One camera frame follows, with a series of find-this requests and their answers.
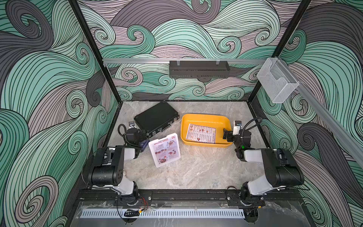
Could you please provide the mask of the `dim sum menu sheet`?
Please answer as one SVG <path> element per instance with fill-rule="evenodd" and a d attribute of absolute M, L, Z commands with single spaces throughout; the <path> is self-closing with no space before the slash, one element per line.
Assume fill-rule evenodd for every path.
<path fill-rule="evenodd" d="M 216 128 L 189 124 L 187 129 L 186 140 L 198 143 L 215 144 Z"/>

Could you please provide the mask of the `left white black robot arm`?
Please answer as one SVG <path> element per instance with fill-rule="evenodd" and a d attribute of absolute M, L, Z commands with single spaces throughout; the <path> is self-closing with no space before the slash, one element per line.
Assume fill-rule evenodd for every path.
<path fill-rule="evenodd" d="M 88 174 L 88 185 L 92 189 L 109 189 L 127 201 L 137 201 L 139 190 L 137 183 L 129 180 L 124 174 L 125 161 L 137 159 L 147 144 L 144 130 L 129 128 L 119 133 L 124 145 L 100 148 L 94 157 Z"/>

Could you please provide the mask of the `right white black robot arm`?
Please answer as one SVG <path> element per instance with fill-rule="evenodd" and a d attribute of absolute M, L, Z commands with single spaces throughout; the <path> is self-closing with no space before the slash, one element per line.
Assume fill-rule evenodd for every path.
<path fill-rule="evenodd" d="M 304 175 L 290 151 L 284 148 L 249 147 L 250 132 L 236 133 L 223 129 L 223 139 L 235 146 L 237 158 L 242 162 L 260 163 L 264 174 L 255 180 L 245 182 L 241 188 L 240 197 L 248 200 L 251 197 L 263 196 L 272 191 L 301 186 Z"/>

